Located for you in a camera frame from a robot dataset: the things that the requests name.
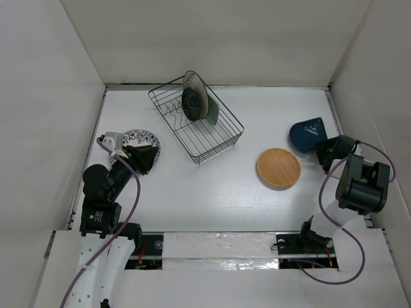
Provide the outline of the dark blue leaf-shaped plate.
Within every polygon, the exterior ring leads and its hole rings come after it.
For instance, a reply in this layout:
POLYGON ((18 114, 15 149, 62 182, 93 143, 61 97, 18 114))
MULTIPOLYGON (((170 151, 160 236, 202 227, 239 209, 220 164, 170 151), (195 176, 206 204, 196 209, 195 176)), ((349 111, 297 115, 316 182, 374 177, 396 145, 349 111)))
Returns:
POLYGON ((295 123, 288 135, 294 148, 302 153, 314 151, 317 143, 328 139, 321 117, 295 123))

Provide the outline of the orange woven bamboo round plate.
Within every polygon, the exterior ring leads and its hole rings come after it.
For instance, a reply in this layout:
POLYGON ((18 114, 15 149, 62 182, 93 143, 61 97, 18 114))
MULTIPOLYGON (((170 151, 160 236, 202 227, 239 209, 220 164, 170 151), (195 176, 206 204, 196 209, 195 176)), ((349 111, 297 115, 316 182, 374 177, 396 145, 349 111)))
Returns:
POLYGON ((298 158, 283 148, 263 151, 257 159, 256 171, 265 184, 275 189, 293 186, 302 173, 298 158))

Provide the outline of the black round bowl plate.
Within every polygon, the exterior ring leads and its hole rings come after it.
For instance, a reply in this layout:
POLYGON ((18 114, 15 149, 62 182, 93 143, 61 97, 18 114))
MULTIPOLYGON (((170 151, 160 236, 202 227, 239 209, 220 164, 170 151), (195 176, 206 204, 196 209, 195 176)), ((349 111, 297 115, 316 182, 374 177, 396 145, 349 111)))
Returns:
POLYGON ((200 118, 201 102, 196 92, 189 87, 185 88, 182 92, 182 110, 192 122, 200 118))

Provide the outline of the cream round plate tree drawing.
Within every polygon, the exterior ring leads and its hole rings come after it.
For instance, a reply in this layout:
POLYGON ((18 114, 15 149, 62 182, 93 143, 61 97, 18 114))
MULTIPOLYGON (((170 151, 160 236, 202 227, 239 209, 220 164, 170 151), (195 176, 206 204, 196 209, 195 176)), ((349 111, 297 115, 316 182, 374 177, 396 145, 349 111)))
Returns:
POLYGON ((183 79, 183 88, 190 88, 195 91, 200 102, 199 119, 205 119, 209 112, 209 102, 206 87, 195 71, 187 71, 183 79))

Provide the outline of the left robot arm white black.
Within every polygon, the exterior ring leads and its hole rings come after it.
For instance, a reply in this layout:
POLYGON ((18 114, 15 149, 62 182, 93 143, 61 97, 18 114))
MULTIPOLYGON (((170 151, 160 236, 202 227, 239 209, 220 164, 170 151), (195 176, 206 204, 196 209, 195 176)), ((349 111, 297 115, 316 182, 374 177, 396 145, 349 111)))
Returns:
POLYGON ((112 307, 113 296, 131 254, 143 248, 141 226, 120 221, 117 198, 131 178, 151 170, 157 146, 125 146, 114 151, 110 168, 93 164, 83 173, 83 205, 80 223, 81 247, 78 273, 68 287, 61 307, 112 307))

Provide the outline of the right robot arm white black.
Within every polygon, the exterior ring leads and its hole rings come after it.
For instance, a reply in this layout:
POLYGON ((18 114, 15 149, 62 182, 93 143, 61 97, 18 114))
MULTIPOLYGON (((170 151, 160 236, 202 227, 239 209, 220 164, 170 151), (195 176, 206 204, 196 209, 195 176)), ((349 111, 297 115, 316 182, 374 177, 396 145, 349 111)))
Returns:
POLYGON ((379 213, 385 206, 389 183, 396 178, 394 163, 388 155, 368 142, 339 135, 316 143, 315 150, 319 164, 326 178, 319 191, 320 212, 305 221, 297 236, 297 245, 305 253, 325 248, 338 229, 359 216, 379 213), (388 164, 375 162, 368 164, 362 156, 356 155, 357 146, 368 146, 381 153, 388 164), (331 174, 341 165, 335 200, 327 207, 323 205, 322 195, 331 174))

